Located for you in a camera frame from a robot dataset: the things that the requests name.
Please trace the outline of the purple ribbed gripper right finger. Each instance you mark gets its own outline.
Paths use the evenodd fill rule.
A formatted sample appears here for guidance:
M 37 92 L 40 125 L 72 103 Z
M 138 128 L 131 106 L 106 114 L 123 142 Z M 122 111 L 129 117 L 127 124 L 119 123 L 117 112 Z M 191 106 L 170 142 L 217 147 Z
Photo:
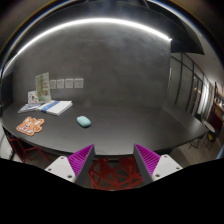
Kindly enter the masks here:
M 133 154 L 144 184 L 152 183 L 182 169 L 168 154 L 159 155 L 138 144 L 134 145 Z

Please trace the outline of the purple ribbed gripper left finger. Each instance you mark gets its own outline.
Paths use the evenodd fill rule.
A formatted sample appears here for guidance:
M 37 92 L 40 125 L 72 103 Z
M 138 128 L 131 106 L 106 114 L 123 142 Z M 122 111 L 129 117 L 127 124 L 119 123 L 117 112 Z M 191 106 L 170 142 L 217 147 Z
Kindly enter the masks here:
M 89 145 L 68 157 L 58 157 L 46 168 L 46 171 L 83 186 L 94 157 L 94 145 Z

